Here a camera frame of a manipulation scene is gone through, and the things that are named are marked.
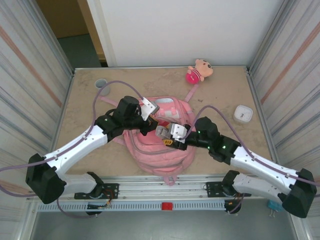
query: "table surface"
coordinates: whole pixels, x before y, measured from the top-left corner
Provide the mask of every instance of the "table surface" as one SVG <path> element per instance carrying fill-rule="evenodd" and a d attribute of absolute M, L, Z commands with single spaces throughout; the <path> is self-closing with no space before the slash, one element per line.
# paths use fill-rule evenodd
<path fill-rule="evenodd" d="M 260 124 L 254 100 L 243 67 L 215 67 L 213 75 L 200 83 L 199 88 L 189 101 L 194 113 L 205 105 L 220 109 L 231 121 L 236 131 L 253 152 L 270 159 L 265 136 Z M 77 69 L 64 119 L 59 133 L 57 147 L 60 148 L 83 133 L 93 118 L 92 102 L 97 93 L 97 79 L 107 81 L 121 80 L 134 86 L 144 97 L 175 96 L 184 99 L 193 85 L 185 81 L 187 68 L 95 68 Z M 129 87 L 120 83 L 110 85 L 108 98 L 119 101 L 126 95 L 137 97 Z M 253 116 L 248 124 L 233 120 L 238 105 L 253 109 Z M 113 106 L 98 100 L 97 116 L 103 115 Z M 202 116 L 209 117 L 218 126 L 221 134 L 234 138 L 225 121 L 212 109 L 206 109 Z M 224 174 L 234 169 L 227 164 L 217 162 L 209 156 L 207 149 L 196 149 L 191 166 L 183 174 Z M 97 148 L 69 171 L 70 174 L 95 172 L 98 176 L 140 176 L 149 175 L 141 170 L 127 148 L 115 142 Z"/>

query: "pink plush doll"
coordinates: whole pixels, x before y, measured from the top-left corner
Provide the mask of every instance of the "pink plush doll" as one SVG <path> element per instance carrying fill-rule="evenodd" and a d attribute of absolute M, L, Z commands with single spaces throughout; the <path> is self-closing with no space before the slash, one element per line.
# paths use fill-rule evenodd
<path fill-rule="evenodd" d="M 188 66 L 185 79 L 191 84 L 197 84 L 199 81 L 203 82 L 206 77 L 214 73 L 209 62 L 203 59 L 195 60 L 195 67 Z"/>

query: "pink backpack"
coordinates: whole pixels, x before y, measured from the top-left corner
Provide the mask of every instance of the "pink backpack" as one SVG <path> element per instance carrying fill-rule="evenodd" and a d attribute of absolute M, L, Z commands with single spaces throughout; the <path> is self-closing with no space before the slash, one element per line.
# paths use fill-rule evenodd
<path fill-rule="evenodd" d="M 197 87 L 195 86 L 190 91 L 185 100 L 190 99 Z M 115 104 L 106 97 L 100 97 L 100 99 Z M 165 127 L 172 122 L 191 125 L 195 119 L 193 110 L 185 101 L 173 96 L 148 97 L 147 99 L 159 106 L 155 118 L 161 126 Z M 169 186 L 175 184 L 177 175 L 189 167 L 195 157 L 195 147 L 189 146 L 185 151 L 169 148 L 156 136 L 155 130 L 148 132 L 146 136 L 143 136 L 139 130 L 126 130 L 123 136 L 125 145 L 138 166 L 148 173 L 163 177 L 164 182 Z M 114 138 L 113 141 L 123 144 L 119 138 Z"/>

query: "striped wall panel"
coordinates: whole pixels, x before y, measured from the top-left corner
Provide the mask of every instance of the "striped wall panel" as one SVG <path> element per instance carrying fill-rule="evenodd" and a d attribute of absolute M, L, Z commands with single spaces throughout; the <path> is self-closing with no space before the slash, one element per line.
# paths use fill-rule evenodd
<path fill-rule="evenodd" d="M 252 79 L 278 161 L 306 168 L 320 182 L 320 1 L 295 0 L 277 27 L 251 66 Z M 309 216 L 313 237 L 320 239 L 319 199 Z"/>
<path fill-rule="evenodd" d="M 0 1 L 0 168 L 50 151 L 72 69 L 33 0 Z M 26 169 L 0 184 L 27 194 Z M 0 192 L 0 239 L 14 239 L 25 199 Z"/>

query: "plush doll head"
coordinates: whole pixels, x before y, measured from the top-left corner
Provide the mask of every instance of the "plush doll head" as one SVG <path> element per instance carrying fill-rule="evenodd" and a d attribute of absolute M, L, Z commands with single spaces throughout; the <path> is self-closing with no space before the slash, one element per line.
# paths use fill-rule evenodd
<path fill-rule="evenodd" d="M 203 59 L 195 60 L 195 68 L 204 78 L 209 77 L 211 74 L 214 73 L 214 70 L 212 69 L 210 63 Z"/>

